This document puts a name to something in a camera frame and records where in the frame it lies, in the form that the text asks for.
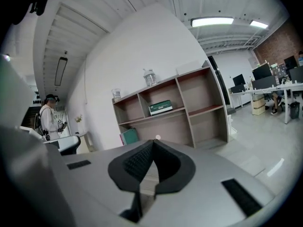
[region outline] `brick wall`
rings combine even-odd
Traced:
[[[299,65],[299,51],[303,51],[303,43],[290,20],[254,49],[259,62],[267,60],[270,65],[284,63],[284,59],[292,55]]]

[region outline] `white wall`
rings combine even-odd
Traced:
[[[214,61],[216,62],[223,81],[225,83],[227,92],[228,89],[234,87],[235,84],[233,82],[233,78],[242,74],[245,82],[250,81],[250,77],[253,78],[252,68],[249,62],[249,58],[253,55],[250,51],[243,52],[230,52],[223,53],[220,55],[213,55]],[[245,94],[241,96],[242,103],[247,103],[250,101],[250,95]],[[233,107],[240,106],[240,102],[237,97],[233,97]]]
[[[176,67],[207,59],[190,31],[168,10],[153,4],[125,19],[103,38],[87,57],[86,94],[84,67],[71,87],[67,112],[71,132],[74,118],[83,115],[84,125],[98,149],[121,146],[119,128],[111,103],[113,88],[122,96],[146,86],[143,68],[153,69],[158,80],[176,75]]]

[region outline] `person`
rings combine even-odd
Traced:
[[[303,51],[299,51],[299,65],[303,66]]]
[[[276,91],[273,92],[272,96],[273,96],[273,100],[274,100],[274,107],[273,107],[273,111],[271,112],[271,115],[275,115],[278,113],[278,107],[281,105],[282,103],[282,94],[283,91]]]
[[[44,105],[40,109],[41,127],[43,131],[48,131],[49,139],[44,135],[46,140],[55,140],[59,138],[58,132],[62,132],[63,128],[54,120],[54,108],[56,106],[56,98],[53,94],[46,96]]]

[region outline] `wooden shelf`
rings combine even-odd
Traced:
[[[130,121],[122,122],[122,123],[120,123],[119,125],[128,124],[128,123],[133,123],[133,122],[141,121],[141,120],[143,120],[143,119],[144,119],[144,117],[140,117],[140,118],[133,119],[133,120],[130,120]]]
[[[209,72],[209,68],[210,68],[210,66],[205,66],[200,69],[182,74],[177,77],[177,80],[179,82],[181,82],[181,81],[185,81],[185,80],[191,80],[192,78],[195,78],[195,77],[203,76]]]
[[[192,117],[195,117],[195,116],[198,116],[198,115],[202,115],[204,113],[209,113],[211,111],[214,111],[214,110],[220,109],[220,108],[223,108],[223,105],[211,105],[211,106],[206,107],[206,108],[201,108],[201,109],[198,109],[198,110],[195,110],[195,111],[192,111],[192,112],[188,112],[188,116],[190,118],[192,118]]]
[[[182,111],[182,110],[185,110],[185,107],[178,107],[178,108],[176,108],[174,110],[171,110],[171,111],[168,111],[168,112],[165,112],[165,113],[157,114],[157,115],[146,117],[146,118],[134,119],[134,120],[131,120],[131,121],[120,123],[119,125],[124,125],[124,124],[129,124],[129,123],[134,123],[134,122],[145,121],[145,120],[154,119],[154,118],[157,118],[157,117],[161,117],[162,118],[162,116],[169,116],[170,117],[171,114],[179,112],[179,111]]]

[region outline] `green box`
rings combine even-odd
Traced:
[[[156,114],[160,114],[160,113],[164,113],[167,111],[172,110],[172,105],[171,105],[171,101],[170,100],[166,100],[163,102],[159,102],[153,105],[149,106],[149,110],[151,115],[156,115]]]
[[[139,141],[137,131],[135,128],[129,129],[124,133],[120,134],[120,138],[123,145],[128,145]]]

